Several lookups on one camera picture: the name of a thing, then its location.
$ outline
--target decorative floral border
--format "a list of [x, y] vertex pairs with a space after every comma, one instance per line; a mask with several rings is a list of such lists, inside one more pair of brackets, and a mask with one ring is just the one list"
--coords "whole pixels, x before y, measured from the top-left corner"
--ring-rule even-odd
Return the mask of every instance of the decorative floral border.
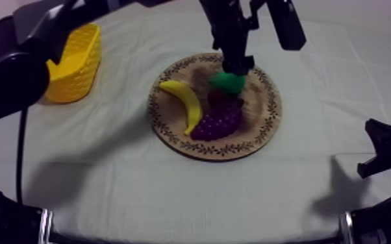
[[[159, 77], [158, 81], [159, 83], [170, 80], [171, 76], [174, 73], [178, 73], [181, 69], [184, 69], [188, 67], [190, 64], [195, 63], [196, 61], [199, 62], [212, 62], [212, 63], [218, 63], [223, 62], [223, 57], [220, 54], [204, 54], [200, 56], [191, 56], [189, 58], [185, 58], [184, 60], [181, 60], [180, 62], [172, 65], [168, 69], [166, 69], [161, 76]], [[149, 96], [149, 113], [152, 117], [152, 124], [153, 127], [156, 129], [156, 131], [160, 134], [162, 134], [165, 138], [167, 138], [168, 142], [179, 146], [181, 149], [184, 149], [186, 151], [196, 151], [197, 153], [203, 153], [203, 154], [217, 154], [221, 156], [225, 156], [229, 153], [239, 153], [241, 151], [250, 151], [251, 149], [255, 148], [256, 145], [265, 144], [265, 141], [267, 137], [270, 135], [270, 130], [274, 129], [274, 121], [275, 118], [279, 116], [279, 114], [276, 112], [277, 104], [276, 104], [276, 96], [277, 92], [273, 88], [273, 84], [270, 82], [268, 76], [258, 67], [255, 67], [252, 72], [256, 74], [259, 77], [259, 82], [261, 82], [264, 85], [264, 88], [266, 89], [268, 93], [268, 100], [267, 100], [267, 110], [269, 117], [265, 119], [265, 122], [263, 126], [259, 128], [259, 135], [254, 137], [253, 141], [244, 141], [242, 143], [237, 144], [227, 144], [223, 147], [215, 147], [213, 146], [206, 146], [203, 143], [192, 143], [190, 141], [182, 141], [179, 139], [179, 137], [174, 134], [169, 126], [167, 126], [165, 123], [163, 123], [160, 119], [161, 115], [158, 113], [159, 105], [157, 103], [158, 93], [160, 92], [159, 86], [153, 87], [153, 92]]]

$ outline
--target yellow basket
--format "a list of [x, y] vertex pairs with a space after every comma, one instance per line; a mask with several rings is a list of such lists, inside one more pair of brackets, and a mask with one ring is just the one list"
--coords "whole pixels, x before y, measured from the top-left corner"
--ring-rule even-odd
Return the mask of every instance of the yellow basket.
[[100, 27], [87, 24], [73, 31], [59, 65], [47, 61], [50, 84], [45, 96], [56, 103], [82, 99], [91, 90], [100, 59]]

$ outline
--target wooden plate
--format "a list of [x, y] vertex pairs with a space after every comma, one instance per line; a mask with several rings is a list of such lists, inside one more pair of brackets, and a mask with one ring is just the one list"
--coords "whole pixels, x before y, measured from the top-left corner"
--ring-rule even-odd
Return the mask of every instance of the wooden plate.
[[251, 70], [241, 94], [244, 99], [243, 121], [230, 136], [214, 141], [194, 141], [183, 132], [186, 110], [180, 100], [159, 88], [159, 83], [178, 80], [195, 91], [203, 111], [209, 110], [209, 78], [221, 71], [223, 57], [202, 53], [184, 58], [165, 69], [149, 94], [149, 113], [153, 130], [173, 150], [185, 156], [206, 161], [229, 161], [245, 157], [262, 148], [273, 137], [281, 122], [281, 96], [276, 85], [258, 67]]

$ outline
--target toy banana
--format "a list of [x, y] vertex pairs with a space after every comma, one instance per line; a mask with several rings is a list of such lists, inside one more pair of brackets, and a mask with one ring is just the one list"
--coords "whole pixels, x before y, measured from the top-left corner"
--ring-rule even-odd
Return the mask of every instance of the toy banana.
[[176, 80], [161, 82], [159, 87], [178, 97], [185, 104], [188, 127], [184, 134], [189, 136], [202, 117], [202, 109], [197, 95], [189, 85]]

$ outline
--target white table surface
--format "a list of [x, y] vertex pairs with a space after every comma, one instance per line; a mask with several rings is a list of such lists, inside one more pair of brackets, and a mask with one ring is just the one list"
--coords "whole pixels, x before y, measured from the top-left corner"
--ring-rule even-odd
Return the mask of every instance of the white table surface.
[[[302, 21], [306, 46], [283, 51], [262, 11], [247, 53], [281, 93], [281, 125], [259, 152], [208, 164], [168, 149], [146, 114], [163, 69], [212, 52], [198, 2], [133, 5], [98, 23], [103, 59], [91, 93], [29, 114], [25, 203], [54, 210], [59, 231], [161, 243], [307, 239], [391, 196], [391, 172], [356, 174], [373, 156], [365, 121], [391, 124], [391, 38]], [[13, 199], [18, 118], [0, 120], [0, 188]]]

